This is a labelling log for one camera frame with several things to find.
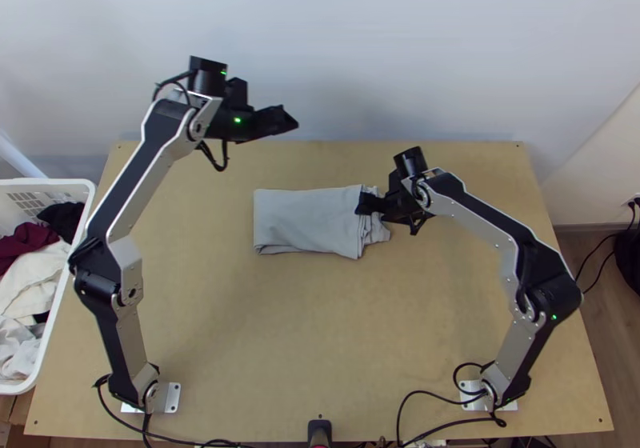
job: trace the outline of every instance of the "laundry basket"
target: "laundry basket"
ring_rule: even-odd
[[[91,204],[95,196],[95,185],[83,179],[55,178],[14,178],[0,180],[0,236],[13,234],[16,226],[24,222],[42,223],[36,215],[49,205],[65,202],[83,202],[85,209],[80,217],[72,249],[82,240],[84,227],[89,217]],[[35,361],[34,371],[25,380],[0,380],[0,394],[20,394],[34,387],[49,338],[54,327],[62,294],[69,280],[69,268],[62,270],[53,305],[49,312],[46,327],[40,341],[40,350]]]

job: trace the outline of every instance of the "wooden floor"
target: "wooden floor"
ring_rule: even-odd
[[[575,273],[584,256],[606,232],[559,234],[566,262]],[[594,280],[610,242],[592,257],[578,284],[586,288]],[[587,333],[606,392],[615,431],[601,434],[552,436],[558,448],[638,448],[640,446],[640,297],[624,282],[613,258],[599,284],[582,306]],[[171,443],[155,443],[173,448]],[[141,442],[110,442],[52,438],[50,448],[142,448]]]

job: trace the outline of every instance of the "wooden tabletop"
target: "wooden tabletop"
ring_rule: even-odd
[[[178,413],[155,415],[154,430],[194,440],[299,442],[307,421],[321,414],[337,441],[393,439],[407,392],[455,398],[456,365],[493,359],[510,324],[498,254],[449,218],[429,220],[416,237],[391,226],[391,241],[368,246],[357,261],[253,251],[255,189],[365,183],[384,191],[393,156],[414,144],[253,142],[230,148],[223,174],[200,153],[174,165],[134,228],[143,256],[139,311],[147,355],[163,379],[182,383]],[[429,166],[456,174],[469,192],[557,246],[521,143],[419,144]],[[135,146],[112,149],[99,196]],[[102,411],[91,389],[109,371],[95,320],[68,286],[26,432],[138,439]],[[518,412],[502,415],[506,428],[485,422],[442,436],[613,429],[580,313],[557,328],[531,377]],[[473,416],[412,398],[402,437]]]

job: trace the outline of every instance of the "black bag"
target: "black bag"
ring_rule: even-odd
[[[640,295],[640,232],[627,230],[616,235],[615,262],[626,284]]]

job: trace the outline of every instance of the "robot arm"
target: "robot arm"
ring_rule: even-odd
[[[168,385],[146,358],[137,305],[142,300],[142,258],[131,229],[171,165],[199,148],[218,171],[226,168],[226,144],[293,130],[298,123],[282,106],[254,111],[246,82],[226,80],[226,65],[191,57],[190,70],[158,87],[188,78],[186,93],[154,101],[142,122],[142,141],[87,225],[85,240],[69,258],[74,288],[96,317],[113,371],[109,390],[151,413],[165,410]],[[224,160],[213,160],[204,138],[222,140]],[[175,411],[176,402],[166,410]]]
[[[500,251],[501,280],[514,319],[496,359],[482,368],[481,384],[499,408],[524,395],[529,371],[554,328],[580,307],[576,286],[560,253],[531,230],[468,194],[464,183],[439,168],[429,169],[419,147],[394,157],[390,191],[384,199],[362,194],[357,212],[384,213],[416,234],[433,216],[454,218]]]

